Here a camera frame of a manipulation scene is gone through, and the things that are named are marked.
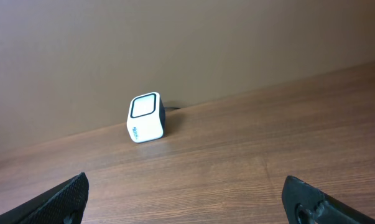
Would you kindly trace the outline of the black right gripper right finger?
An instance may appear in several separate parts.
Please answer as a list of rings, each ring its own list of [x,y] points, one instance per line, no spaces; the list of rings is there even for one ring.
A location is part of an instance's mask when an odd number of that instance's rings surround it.
[[[375,224],[375,219],[289,175],[282,190],[289,224]]]

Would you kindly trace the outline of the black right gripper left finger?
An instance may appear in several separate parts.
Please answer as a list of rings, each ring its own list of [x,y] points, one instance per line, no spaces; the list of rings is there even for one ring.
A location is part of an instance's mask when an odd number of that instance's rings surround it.
[[[89,182],[84,172],[0,215],[0,224],[80,224]]]

